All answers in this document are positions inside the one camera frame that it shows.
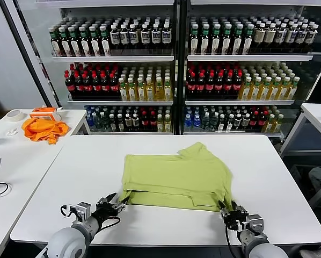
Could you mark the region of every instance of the white table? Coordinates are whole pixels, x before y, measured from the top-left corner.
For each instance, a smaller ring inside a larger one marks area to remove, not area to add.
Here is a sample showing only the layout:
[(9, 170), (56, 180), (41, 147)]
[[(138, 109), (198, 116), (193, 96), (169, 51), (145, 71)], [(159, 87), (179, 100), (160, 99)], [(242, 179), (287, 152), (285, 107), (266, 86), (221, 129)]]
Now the white table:
[[(305, 103), (301, 105), (302, 113), (295, 122), (292, 130), (288, 134), (284, 144), (280, 149), (281, 157), (286, 155), (289, 147), (293, 144), (295, 138), (298, 136), (300, 129), (307, 122), (312, 123), (312, 125), (321, 133), (321, 104), (309, 104)], [(321, 189), (309, 200), (311, 207), (316, 207), (321, 199)]]
[[(64, 110), (60, 114), (70, 131), (59, 137), (55, 145), (49, 145), (47, 141), (32, 142), (24, 136), (21, 125), (29, 116), (15, 123), (6, 117), (0, 120), (0, 182), (6, 182), (11, 187), (0, 198), (0, 255), (9, 240), (10, 231), (63, 144), (81, 126), (87, 126), (85, 110)], [(7, 137), (6, 132), (14, 128), (18, 133)]]
[[(72, 136), (18, 220), (11, 239), (46, 243), (74, 221), (74, 217), (63, 218), (61, 205), (88, 202), (95, 207), (100, 197), (119, 191), (126, 154), (176, 154), (198, 141), (230, 168), (234, 200), (264, 218), (270, 242), (321, 243), (320, 223), (263, 135)], [(119, 216), (121, 223), (96, 235), (92, 245), (227, 245), (218, 212), (127, 205)], [(231, 244), (239, 245), (236, 233), (229, 234)]]

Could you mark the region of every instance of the refrigerator shelf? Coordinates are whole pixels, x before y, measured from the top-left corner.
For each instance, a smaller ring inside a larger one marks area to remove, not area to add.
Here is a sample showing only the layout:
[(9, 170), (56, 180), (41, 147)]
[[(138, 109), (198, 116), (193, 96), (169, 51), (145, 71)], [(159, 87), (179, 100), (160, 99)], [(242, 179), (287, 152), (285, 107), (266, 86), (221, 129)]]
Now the refrigerator shelf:
[(53, 57), (59, 63), (74, 62), (172, 62), (173, 55), (141, 55), (141, 56), (79, 56)]
[(292, 105), (294, 101), (185, 101), (186, 105)]
[(313, 55), (189, 55), (188, 61), (297, 61), (307, 62)]
[(83, 8), (83, 7), (109, 7), (109, 6), (154, 6), (173, 5), (173, 0), (38, 0), (39, 8)]

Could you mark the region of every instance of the table leg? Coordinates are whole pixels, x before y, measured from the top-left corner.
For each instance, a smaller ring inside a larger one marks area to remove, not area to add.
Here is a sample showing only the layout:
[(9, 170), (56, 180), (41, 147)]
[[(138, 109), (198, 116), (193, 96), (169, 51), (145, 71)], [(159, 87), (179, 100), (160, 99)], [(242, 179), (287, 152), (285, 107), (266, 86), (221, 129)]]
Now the table leg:
[(285, 150), (293, 143), (294, 139), (297, 137), (301, 127), (305, 124), (306, 117), (302, 112), (295, 122), (293, 128), (290, 130), (289, 135), (287, 136), (286, 140), (284, 141), (281, 149), (280, 149), (280, 156), (283, 157), (285, 154)]
[(318, 204), (321, 199), (321, 189), (316, 192), (316, 194), (309, 200), (309, 204), (312, 209), (314, 209)]

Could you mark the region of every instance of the clear water bottle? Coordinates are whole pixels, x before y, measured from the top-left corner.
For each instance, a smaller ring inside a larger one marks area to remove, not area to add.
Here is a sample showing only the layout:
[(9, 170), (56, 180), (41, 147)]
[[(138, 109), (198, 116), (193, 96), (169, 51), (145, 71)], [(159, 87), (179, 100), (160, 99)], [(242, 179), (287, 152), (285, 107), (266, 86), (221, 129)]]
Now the clear water bottle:
[(192, 118), (190, 114), (186, 115), (186, 118), (184, 120), (184, 131), (185, 132), (191, 132), (192, 131)]
[(201, 120), (200, 115), (196, 114), (194, 117), (194, 123), (193, 123), (193, 132), (199, 132), (201, 126)]

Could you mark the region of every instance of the red bottle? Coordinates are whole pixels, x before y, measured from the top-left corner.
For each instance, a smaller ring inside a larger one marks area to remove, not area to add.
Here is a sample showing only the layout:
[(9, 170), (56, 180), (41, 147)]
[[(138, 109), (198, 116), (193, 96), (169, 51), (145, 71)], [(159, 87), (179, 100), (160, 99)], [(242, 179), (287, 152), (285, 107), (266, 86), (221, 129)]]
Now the red bottle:
[(206, 80), (205, 90), (207, 95), (211, 95), (214, 88), (214, 73), (210, 73)]
[(200, 73), (198, 82), (196, 83), (196, 93), (198, 95), (202, 95), (204, 87), (205, 87), (205, 74)]

